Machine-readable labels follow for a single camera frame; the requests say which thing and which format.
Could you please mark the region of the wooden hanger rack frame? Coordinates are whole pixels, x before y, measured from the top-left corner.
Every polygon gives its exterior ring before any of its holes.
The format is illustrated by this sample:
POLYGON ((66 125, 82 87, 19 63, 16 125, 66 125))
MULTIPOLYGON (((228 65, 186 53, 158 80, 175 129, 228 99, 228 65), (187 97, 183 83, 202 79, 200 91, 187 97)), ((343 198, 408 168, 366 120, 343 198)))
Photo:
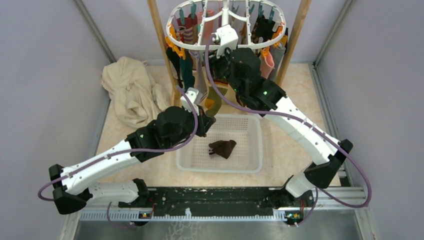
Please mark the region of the wooden hanger rack frame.
MULTIPOLYGON (((165 34, 162 26, 161 17, 159 14, 157 2, 155 0, 147 0, 148 9, 150 12, 151 19, 153 21, 153 26, 157 35, 157 39, 160 45, 160 50, 164 59, 164 64, 167 69, 167 73, 170 79, 170 83, 172 86, 172 92, 171 92, 171 98, 170 98, 170 104, 172 106, 178 106, 180 105, 180 96, 181 94, 176 91, 176 87, 178 86, 176 78, 174 78, 172 73, 172 68, 169 62, 169 59, 166 54, 167 44, 165 40, 165 34)), ((302 27, 305 22, 305 18, 307 16, 308 10, 310 8, 311 1, 310 0, 302 0, 299 4, 295 21, 291 30, 291 33, 289 34, 289 38, 287 41, 288 48, 287 52, 284 55, 284 59, 282 60, 281 66, 279 71, 277 72, 276 80, 275 82, 280 87, 283 84, 283 81, 285 79, 287 69, 289 67, 290 61, 292 59, 292 55, 295 50, 295 46, 298 42, 302 27)))

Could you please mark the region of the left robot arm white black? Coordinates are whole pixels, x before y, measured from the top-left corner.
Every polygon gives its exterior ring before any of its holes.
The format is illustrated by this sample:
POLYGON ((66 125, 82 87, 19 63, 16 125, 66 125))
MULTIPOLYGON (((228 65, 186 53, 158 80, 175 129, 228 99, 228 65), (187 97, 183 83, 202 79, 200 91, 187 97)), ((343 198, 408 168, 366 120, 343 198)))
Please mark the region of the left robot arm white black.
POLYGON ((120 208, 146 207, 151 199, 144 180, 100 183, 102 178, 132 165, 173 152, 193 136, 205 137, 216 122, 202 107, 190 112, 171 106, 146 126, 138 128, 109 150, 79 164, 49 168, 52 197, 61 215, 78 212, 93 204, 117 203, 120 208))

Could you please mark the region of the green striped sock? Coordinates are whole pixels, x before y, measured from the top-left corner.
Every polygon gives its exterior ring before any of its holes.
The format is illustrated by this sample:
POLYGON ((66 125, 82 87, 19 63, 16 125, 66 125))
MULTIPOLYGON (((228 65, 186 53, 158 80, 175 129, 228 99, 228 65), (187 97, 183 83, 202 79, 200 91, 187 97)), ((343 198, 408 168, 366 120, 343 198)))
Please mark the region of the green striped sock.
MULTIPOLYGON (((228 91, 228 84, 223 81, 214 82, 219 92, 225 96, 228 91)), ((212 86, 208 87, 208 94, 204 102, 206 108, 206 115, 213 117, 215 116, 222 107, 222 98, 218 95, 212 86)))

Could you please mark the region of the brown sock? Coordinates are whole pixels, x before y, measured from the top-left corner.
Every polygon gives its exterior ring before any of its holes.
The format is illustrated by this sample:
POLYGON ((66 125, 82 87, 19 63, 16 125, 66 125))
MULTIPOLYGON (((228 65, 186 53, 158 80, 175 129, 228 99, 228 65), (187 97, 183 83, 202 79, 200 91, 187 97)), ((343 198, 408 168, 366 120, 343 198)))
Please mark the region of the brown sock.
POLYGON ((208 145, 208 154, 210 156, 220 156, 224 159, 228 159, 236 145, 237 142, 235 140, 218 140, 208 145))

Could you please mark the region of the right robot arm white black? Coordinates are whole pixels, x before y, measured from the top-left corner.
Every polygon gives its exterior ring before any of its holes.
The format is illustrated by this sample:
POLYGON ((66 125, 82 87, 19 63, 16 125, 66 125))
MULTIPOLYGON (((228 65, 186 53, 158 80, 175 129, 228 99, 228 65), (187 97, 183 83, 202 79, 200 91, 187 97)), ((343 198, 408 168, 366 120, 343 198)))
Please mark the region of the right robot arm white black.
POLYGON ((327 188, 353 143, 328 135, 306 117, 280 86, 261 75, 261 61, 251 49, 226 48, 222 56, 213 51, 206 60, 213 78, 227 82, 240 102, 284 130, 310 156, 311 164, 284 184, 283 203, 295 206, 305 192, 327 188))

